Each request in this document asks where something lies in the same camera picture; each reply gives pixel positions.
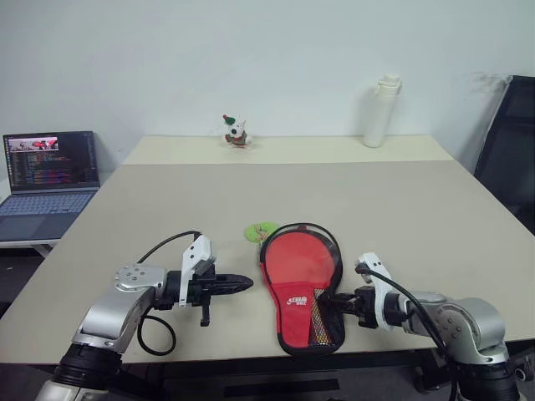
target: laptop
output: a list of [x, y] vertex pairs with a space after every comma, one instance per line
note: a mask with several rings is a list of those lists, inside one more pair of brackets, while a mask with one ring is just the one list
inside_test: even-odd
[[91, 131], [4, 135], [11, 195], [0, 241], [58, 239], [100, 187]]

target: green sticker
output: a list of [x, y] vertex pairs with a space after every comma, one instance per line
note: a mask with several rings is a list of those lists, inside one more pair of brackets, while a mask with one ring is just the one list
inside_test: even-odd
[[267, 240], [267, 238], [277, 229], [277, 223], [267, 221], [249, 226], [245, 229], [244, 235], [250, 242], [259, 244], [260, 242]]

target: laptop screen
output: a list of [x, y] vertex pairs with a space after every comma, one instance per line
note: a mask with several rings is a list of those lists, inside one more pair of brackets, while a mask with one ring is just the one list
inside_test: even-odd
[[93, 132], [4, 135], [12, 192], [98, 188]]

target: small toy figurine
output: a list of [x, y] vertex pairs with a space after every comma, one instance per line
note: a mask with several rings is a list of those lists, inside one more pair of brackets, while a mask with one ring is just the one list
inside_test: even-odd
[[242, 148], [251, 143], [251, 137], [245, 132], [245, 121], [237, 123], [234, 117], [226, 114], [223, 115], [223, 119], [228, 125], [228, 134], [225, 135], [225, 141], [228, 144]]

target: white water bottle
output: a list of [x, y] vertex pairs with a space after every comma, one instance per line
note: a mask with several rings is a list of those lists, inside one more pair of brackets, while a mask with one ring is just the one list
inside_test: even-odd
[[383, 144], [395, 100], [400, 91], [401, 78], [399, 75], [387, 74], [377, 83], [373, 109], [362, 139], [366, 146], [377, 148]]

